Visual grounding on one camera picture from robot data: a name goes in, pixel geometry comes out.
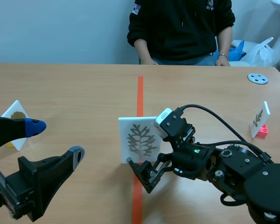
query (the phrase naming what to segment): bracelet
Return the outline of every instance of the bracelet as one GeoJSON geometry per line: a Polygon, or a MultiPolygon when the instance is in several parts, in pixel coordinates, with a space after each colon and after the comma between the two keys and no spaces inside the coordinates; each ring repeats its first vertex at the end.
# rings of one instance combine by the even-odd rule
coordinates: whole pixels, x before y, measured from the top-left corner
{"type": "Polygon", "coordinates": [[[219,54],[219,56],[220,56],[220,55],[225,56],[225,57],[227,58],[227,60],[228,60],[228,57],[227,57],[227,55],[226,55],[226,54],[223,54],[223,53],[222,53],[222,54],[219,54]]]}

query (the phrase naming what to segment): blue bag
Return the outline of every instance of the blue bag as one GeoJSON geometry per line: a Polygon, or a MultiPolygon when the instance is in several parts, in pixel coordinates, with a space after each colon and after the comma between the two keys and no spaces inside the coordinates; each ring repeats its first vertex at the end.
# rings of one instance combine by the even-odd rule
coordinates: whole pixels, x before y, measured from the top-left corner
{"type": "MultiPolygon", "coordinates": [[[[230,48],[229,61],[238,62],[241,59],[242,51],[244,48],[245,41],[242,41],[237,48],[230,48]]],[[[214,53],[214,57],[217,59],[219,56],[219,49],[214,53]]]]}

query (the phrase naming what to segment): leaf drawing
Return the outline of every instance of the leaf drawing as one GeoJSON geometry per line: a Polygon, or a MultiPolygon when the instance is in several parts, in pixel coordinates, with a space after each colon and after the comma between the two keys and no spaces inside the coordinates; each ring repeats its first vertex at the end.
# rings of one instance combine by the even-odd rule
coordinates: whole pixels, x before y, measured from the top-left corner
{"type": "Polygon", "coordinates": [[[140,125],[133,125],[131,128],[132,134],[128,134],[128,147],[130,152],[136,153],[141,159],[142,156],[151,156],[154,149],[155,142],[154,135],[149,135],[150,129],[145,126],[143,129],[140,125]]]}
{"type": "Polygon", "coordinates": [[[255,120],[253,121],[253,126],[252,126],[252,127],[254,127],[254,126],[257,127],[257,126],[258,126],[257,123],[260,122],[260,118],[261,118],[261,116],[262,116],[262,112],[263,112],[263,110],[261,110],[260,113],[256,115],[256,118],[255,118],[255,120]]]}
{"type": "Polygon", "coordinates": [[[23,112],[19,112],[19,111],[14,112],[10,117],[10,119],[22,119],[22,118],[26,118],[26,115],[23,112]]]}

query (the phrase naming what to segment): table surface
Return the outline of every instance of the table surface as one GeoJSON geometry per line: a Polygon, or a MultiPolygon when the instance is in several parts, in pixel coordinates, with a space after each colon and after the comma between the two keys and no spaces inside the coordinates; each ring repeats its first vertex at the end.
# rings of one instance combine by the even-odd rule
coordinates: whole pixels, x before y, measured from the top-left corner
{"type": "MultiPolygon", "coordinates": [[[[130,224],[133,172],[121,165],[118,117],[136,116],[138,76],[144,77],[144,115],[185,104],[208,107],[249,142],[280,163],[280,73],[275,68],[146,65],[0,64],[0,116],[18,99],[27,114],[47,123],[20,152],[0,148],[0,169],[18,171],[17,158],[30,161],[62,155],[71,146],[86,150],[82,163],[51,201],[39,224],[130,224]],[[249,73],[269,78],[266,85],[249,73]],[[251,139],[248,124],[263,101],[271,117],[265,139],[251,139]]],[[[196,140],[212,143],[237,138],[211,115],[198,109],[184,113],[196,128],[196,140]]],[[[162,144],[162,152],[170,146],[162,144]]],[[[144,224],[252,224],[245,205],[220,203],[212,184],[165,174],[151,194],[143,191],[144,224]]],[[[12,220],[0,209],[0,223],[12,220]]]]}

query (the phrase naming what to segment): hoodie logo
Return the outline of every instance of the hoodie logo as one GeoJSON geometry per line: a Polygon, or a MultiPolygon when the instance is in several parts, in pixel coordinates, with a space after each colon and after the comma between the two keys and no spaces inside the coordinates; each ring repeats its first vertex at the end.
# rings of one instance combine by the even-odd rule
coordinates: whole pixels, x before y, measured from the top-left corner
{"type": "Polygon", "coordinates": [[[141,5],[138,5],[138,4],[135,3],[134,7],[133,7],[133,10],[132,10],[132,13],[134,13],[135,15],[138,15],[140,8],[141,8],[141,5]]]}
{"type": "Polygon", "coordinates": [[[214,10],[214,0],[209,0],[207,3],[207,10],[213,11],[214,10]]]}

